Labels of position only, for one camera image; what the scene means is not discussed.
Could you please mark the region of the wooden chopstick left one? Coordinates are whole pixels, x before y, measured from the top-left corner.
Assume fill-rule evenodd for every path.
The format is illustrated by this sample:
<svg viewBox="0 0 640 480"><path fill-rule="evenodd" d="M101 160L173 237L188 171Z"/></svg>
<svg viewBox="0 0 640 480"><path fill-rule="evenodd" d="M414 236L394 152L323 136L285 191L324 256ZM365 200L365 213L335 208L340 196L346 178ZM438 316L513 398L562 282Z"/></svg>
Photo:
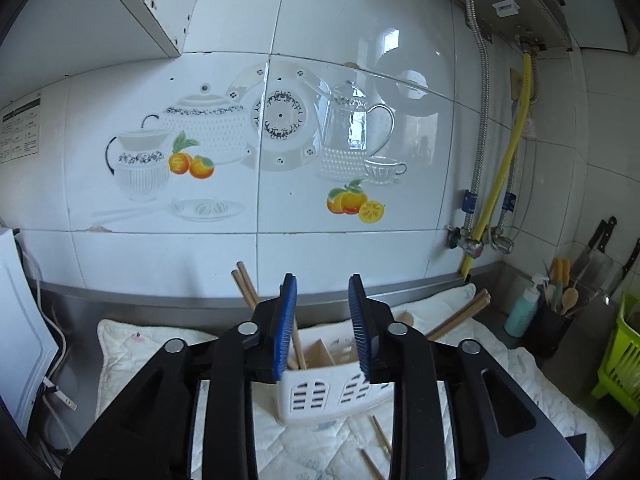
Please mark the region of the wooden chopstick left one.
<svg viewBox="0 0 640 480"><path fill-rule="evenodd" d="M254 311L257 306L257 302L255 301L253 294L250 292L250 289L245 283L240 271L232 270L231 276L233 278L233 281L235 281L235 285L239 289L245 303L247 304L247 307L249 307L250 310Z"/></svg>

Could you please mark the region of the wooden chopstick one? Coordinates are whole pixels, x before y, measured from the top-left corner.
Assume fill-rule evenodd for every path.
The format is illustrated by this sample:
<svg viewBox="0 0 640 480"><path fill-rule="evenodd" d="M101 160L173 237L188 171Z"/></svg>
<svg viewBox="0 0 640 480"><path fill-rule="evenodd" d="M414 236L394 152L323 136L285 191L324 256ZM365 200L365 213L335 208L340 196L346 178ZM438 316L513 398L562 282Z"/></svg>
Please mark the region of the wooden chopstick one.
<svg viewBox="0 0 640 480"><path fill-rule="evenodd" d="M250 289L245 283L240 271L232 270L231 276L233 278L233 281L235 281L235 285L239 289L245 303L247 304L247 307L249 307L250 310L254 311L257 306L257 302L255 301L253 294L250 292Z"/></svg>
<svg viewBox="0 0 640 480"><path fill-rule="evenodd" d="M466 304L461 310L451 315L446 321L435 327L425 335L430 341L435 341L442 336L447 335L449 332L457 328L460 324L464 323L469 318L477 315L480 311L483 311L490 305L491 296L487 289L482 289L472 301Z"/></svg>

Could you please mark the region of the white plastic utensil caddy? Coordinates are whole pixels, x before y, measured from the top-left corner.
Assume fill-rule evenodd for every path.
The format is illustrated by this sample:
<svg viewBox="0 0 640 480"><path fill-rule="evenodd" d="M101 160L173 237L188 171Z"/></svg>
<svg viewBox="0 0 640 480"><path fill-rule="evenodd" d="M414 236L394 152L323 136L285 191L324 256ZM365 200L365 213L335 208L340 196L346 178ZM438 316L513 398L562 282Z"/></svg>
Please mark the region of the white plastic utensil caddy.
<svg viewBox="0 0 640 480"><path fill-rule="evenodd" d="M283 425L329 422L370 410L393 396L391 384L372 385L360 370L351 322L303 328L298 339L306 366L286 370L274 394Z"/></svg>

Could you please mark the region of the wooden chopstick right one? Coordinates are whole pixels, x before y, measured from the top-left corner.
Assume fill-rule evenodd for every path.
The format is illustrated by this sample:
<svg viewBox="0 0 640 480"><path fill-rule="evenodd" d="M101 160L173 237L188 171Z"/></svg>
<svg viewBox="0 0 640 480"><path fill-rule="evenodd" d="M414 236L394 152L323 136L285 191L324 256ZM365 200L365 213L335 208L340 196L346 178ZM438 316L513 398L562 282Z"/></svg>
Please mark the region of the wooden chopstick right one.
<svg viewBox="0 0 640 480"><path fill-rule="evenodd" d="M490 305L491 296L487 289L482 289L472 301L466 304L461 310L451 315L446 321L435 327L425 335L430 341L435 341L442 336L447 335L449 332L457 328L460 324L464 323L469 318L477 315L480 311L483 311Z"/></svg>

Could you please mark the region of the white quilted mat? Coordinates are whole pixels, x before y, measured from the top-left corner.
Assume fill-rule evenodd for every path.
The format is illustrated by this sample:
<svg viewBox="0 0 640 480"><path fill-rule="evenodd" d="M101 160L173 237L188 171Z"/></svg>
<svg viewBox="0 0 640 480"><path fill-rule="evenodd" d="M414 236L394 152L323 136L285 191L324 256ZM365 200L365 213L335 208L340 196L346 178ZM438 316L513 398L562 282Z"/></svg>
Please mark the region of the white quilted mat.
<svg viewBox="0 0 640 480"><path fill-rule="evenodd" d="M439 294L410 304L392 307L394 317L406 322L421 333L428 333L440 322L455 314L476 294L475 285L445 290ZM188 344L210 341L214 336L185 328L135 326L111 320L102 320L96 329L103 354L99 381L96 418L106 410L116 396L137 374L157 350L171 338L181 338ZM329 344L332 356L338 356L354 342L352 322L324 324L304 328L299 332L303 344L315 342L318 337ZM472 318L464 321L437 342L456 346L463 339L477 340L485 350L511 375L518 385L551 420L563 437L586 435L585 470L593 474L614 451L611 440L598 423L544 377L534 357L523 348L509 350L483 324ZM442 426L446 444L447 478L456 478L454 466L454 440L446 389L438 382ZM259 479L373 479L374 471L359 450L364 448L375 467L388 474L390 466L382 441L371 417L381 423L386 436L393 426L393 391L383 388L380 402L372 408L334 419L314 420L301 425L279 422L276 394L277 385L257 385L253 390L255 448ZM201 382L198 394L198 414L194 428L191 478L201 479L204 434L204 404L208 382Z"/></svg>

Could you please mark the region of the steel angle valve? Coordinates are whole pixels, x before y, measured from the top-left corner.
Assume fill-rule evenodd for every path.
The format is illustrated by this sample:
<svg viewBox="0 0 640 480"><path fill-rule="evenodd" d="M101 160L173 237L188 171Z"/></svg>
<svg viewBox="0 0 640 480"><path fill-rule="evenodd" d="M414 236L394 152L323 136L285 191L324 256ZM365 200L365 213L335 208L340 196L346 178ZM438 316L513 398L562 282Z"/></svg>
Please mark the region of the steel angle valve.
<svg viewBox="0 0 640 480"><path fill-rule="evenodd" d="M491 247L503 255L510 255L514 248L514 240L504 234L504 229L494 226L489 231L489 241Z"/></svg>

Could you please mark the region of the teal soap bottle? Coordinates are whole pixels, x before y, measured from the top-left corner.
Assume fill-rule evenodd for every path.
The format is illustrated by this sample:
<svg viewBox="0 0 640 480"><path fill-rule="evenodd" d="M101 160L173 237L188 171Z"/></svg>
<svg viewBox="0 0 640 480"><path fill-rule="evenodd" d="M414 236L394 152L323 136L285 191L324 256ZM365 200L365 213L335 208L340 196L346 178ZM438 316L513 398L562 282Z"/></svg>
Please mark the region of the teal soap bottle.
<svg viewBox="0 0 640 480"><path fill-rule="evenodd" d="M535 274L530 279L530 285L521 293L521 296L514 302L509 316L503 325L506 333L514 338L521 338L533 321L538 309L538 300L541 287L546 284L548 278L542 274Z"/></svg>

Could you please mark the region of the black utensil holder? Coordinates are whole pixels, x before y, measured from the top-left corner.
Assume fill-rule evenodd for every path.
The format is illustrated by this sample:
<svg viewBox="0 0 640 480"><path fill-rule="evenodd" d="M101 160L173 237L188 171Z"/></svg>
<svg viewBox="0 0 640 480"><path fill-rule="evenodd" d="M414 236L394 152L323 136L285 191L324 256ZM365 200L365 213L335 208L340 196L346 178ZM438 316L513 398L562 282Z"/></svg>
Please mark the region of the black utensil holder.
<svg viewBox="0 0 640 480"><path fill-rule="evenodd" d="M558 351L573 323L574 320L569 316L560 315L544 301L539 301L532 322L523 336L523 346L536 361L547 361Z"/></svg>

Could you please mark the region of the wooden spoon in holder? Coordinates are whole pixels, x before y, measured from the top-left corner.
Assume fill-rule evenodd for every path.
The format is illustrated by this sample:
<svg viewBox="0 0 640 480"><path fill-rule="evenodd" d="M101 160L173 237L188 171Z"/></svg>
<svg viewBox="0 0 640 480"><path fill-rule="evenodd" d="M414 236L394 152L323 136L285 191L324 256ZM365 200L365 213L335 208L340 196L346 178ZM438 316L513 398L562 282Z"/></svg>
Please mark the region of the wooden spoon in holder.
<svg viewBox="0 0 640 480"><path fill-rule="evenodd" d="M562 309L560 311L560 315L567 316L570 309L576 307L578 299L579 292L575 287L565 289L561 299Z"/></svg>

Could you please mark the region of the white microwave oven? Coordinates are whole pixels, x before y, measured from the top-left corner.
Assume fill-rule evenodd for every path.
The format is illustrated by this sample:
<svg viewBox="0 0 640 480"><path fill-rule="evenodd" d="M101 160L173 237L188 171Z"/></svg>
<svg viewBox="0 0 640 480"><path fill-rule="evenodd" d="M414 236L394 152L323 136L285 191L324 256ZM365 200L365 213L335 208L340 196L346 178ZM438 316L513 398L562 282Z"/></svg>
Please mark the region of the white microwave oven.
<svg viewBox="0 0 640 480"><path fill-rule="evenodd" d="M38 388L58 353L29 288L13 232L0 238L1 397L21 432L26 432Z"/></svg>

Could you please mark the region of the green plastic dish rack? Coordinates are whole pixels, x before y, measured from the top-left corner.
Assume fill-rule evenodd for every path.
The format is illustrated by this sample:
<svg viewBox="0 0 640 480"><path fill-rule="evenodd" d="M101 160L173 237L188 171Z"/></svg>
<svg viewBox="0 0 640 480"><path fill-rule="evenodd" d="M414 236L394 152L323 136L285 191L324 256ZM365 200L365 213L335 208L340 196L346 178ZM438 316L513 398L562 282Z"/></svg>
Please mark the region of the green plastic dish rack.
<svg viewBox="0 0 640 480"><path fill-rule="evenodd" d="M639 297L623 292L591 395L599 400L609 394L632 416L639 414L639 346Z"/></svg>

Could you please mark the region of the red handled water valve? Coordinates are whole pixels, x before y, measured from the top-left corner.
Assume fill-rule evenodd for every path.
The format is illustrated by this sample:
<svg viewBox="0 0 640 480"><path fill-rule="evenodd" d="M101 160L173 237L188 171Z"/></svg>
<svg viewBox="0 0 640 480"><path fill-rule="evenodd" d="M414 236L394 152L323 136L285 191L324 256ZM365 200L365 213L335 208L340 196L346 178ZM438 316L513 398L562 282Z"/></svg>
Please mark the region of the red handled water valve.
<svg viewBox="0 0 640 480"><path fill-rule="evenodd" d="M484 243L473 238L469 230L454 226L447 226L446 246L449 249L461 249L463 255L472 259L478 258L484 250Z"/></svg>

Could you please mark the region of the black handled kitchen knife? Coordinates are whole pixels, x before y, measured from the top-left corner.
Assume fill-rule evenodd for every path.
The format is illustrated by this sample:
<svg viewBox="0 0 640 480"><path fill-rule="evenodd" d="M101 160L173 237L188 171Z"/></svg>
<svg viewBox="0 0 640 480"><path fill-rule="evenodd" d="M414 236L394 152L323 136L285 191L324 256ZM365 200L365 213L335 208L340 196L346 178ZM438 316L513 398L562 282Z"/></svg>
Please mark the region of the black handled kitchen knife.
<svg viewBox="0 0 640 480"><path fill-rule="evenodd" d="M587 247L582 251L570 268L570 277L573 280L576 280L576 278L586 270L586 267L594 257L596 249L601 245L606 245L614 228L616 227L616 224L617 218L615 216L609 218L608 221L600 221L597 229L593 233L593 236L590 238Z"/></svg>

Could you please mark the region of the wall instruction sticker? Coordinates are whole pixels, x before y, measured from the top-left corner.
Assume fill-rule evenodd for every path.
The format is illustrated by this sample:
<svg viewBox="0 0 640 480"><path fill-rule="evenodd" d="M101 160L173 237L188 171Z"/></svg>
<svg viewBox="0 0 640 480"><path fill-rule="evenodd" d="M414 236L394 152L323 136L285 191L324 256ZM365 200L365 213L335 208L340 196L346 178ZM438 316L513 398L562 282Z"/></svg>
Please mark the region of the wall instruction sticker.
<svg viewBox="0 0 640 480"><path fill-rule="evenodd" d="M41 93L37 92L1 111L2 164L39 152L40 108Z"/></svg>

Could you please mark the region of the white wall cabinet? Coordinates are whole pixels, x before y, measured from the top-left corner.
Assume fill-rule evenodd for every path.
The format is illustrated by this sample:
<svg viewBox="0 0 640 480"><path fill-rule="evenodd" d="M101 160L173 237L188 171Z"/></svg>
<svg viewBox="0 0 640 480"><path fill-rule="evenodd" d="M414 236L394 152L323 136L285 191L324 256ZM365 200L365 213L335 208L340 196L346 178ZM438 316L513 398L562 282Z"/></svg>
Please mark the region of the white wall cabinet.
<svg viewBox="0 0 640 480"><path fill-rule="evenodd" d="M20 0L1 34L3 56L50 56L62 64L98 66L180 53L180 40L165 32L144 0Z"/></svg>

